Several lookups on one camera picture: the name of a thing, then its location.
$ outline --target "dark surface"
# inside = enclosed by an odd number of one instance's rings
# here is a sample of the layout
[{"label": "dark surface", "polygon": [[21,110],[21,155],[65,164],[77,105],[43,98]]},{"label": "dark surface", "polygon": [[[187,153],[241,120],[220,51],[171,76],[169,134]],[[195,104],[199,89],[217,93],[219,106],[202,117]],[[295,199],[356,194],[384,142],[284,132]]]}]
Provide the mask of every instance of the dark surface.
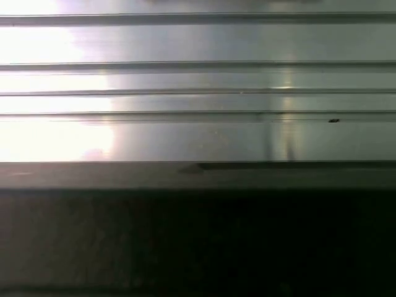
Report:
[{"label": "dark surface", "polygon": [[0,293],[393,296],[394,197],[2,191]]}]

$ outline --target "dark floor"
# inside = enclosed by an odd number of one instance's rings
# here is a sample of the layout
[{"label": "dark floor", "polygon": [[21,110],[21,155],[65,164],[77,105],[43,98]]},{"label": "dark floor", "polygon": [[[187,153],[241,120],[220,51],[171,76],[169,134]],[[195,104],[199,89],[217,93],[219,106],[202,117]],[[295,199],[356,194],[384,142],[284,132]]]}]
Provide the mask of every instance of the dark floor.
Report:
[{"label": "dark floor", "polygon": [[396,292],[396,192],[2,191],[0,227],[0,293]]}]

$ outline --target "metal surface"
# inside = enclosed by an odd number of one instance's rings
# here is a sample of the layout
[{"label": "metal surface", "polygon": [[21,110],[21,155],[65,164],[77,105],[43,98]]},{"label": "metal surface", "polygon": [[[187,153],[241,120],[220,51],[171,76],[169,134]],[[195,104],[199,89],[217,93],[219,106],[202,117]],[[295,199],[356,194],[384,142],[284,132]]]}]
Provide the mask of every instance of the metal surface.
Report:
[{"label": "metal surface", "polygon": [[396,59],[395,30],[396,24],[0,27],[0,64],[387,61]]},{"label": "metal surface", "polygon": [[14,0],[3,15],[393,12],[393,0]]},{"label": "metal surface", "polygon": [[396,4],[14,1],[1,162],[396,160]]}]

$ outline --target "brushed aluminum panel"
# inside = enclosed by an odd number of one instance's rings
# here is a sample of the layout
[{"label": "brushed aluminum panel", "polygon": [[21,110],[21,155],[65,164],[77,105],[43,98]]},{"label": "brushed aluminum panel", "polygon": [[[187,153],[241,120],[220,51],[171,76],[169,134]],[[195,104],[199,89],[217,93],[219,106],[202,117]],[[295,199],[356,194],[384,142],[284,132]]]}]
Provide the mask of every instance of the brushed aluminum panel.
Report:
[{"label": "brushed aluminum panel", "polygon": [[0,162],[385,161],[395,122],[1,122]]},{"label": "brushed aluminum panel", "polygon": [[0,64],[386,61],[396,60],[395,31],[396,24],[0,27]]},{"label": "brushed aluminum panel", "polygon": [[272,123],[267,161],[396,159],[396,123]]},{"label": "brushed aluminum panel", "polygon": [[1,15],[394,12],[393,0],[13,0]]},{"label": "brushed aluminum panel", "polygon": [[114,96],[12,96],[0,114],[293,113],[396,111],[396,94],[158,94]]},{"label": "brushed aluminum panel", "polygon": [[258,123],[0,123],[0,162],[259,161]]},{"label": "brushed aluminum panel", "polygon": [[0,95],[120,93],[394,92],[396,72],[262,72],[162,74],[0,73]]}]

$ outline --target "horizontal groove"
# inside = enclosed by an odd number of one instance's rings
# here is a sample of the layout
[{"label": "horizontal groove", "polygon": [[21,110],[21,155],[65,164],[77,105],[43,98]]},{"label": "horizontal groove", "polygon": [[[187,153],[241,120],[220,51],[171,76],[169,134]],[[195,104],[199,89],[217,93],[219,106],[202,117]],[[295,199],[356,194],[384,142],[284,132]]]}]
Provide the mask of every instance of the horizontal groove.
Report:
[{"label": "horizontal groove", "polygon": [[50,92],[1,92],[1,97],[35,97],[35,96],[115,96],[115,95],[234,95],[234,94],[395,94],[396,88],[208,88],[208,89],[158,89],[158,90],[82,90]]},{"label": "horizontal groove", "polygon": [[395,71],[396,61],[163,61],[163,62],[120,62],[120,63],[59,63],[59,64],[0,64],[0,71],[155,71],[194,69],[222,71],[227,69],[286,69],[291,72],[320,70]]},{"label": "horizontal groove", "polygon": [[4,15],[0,26],[111,26],[199,24],[366,24],[394,23],[396,12],[382,13],[220,13],[220,14],[102,14],[102,15]]}]

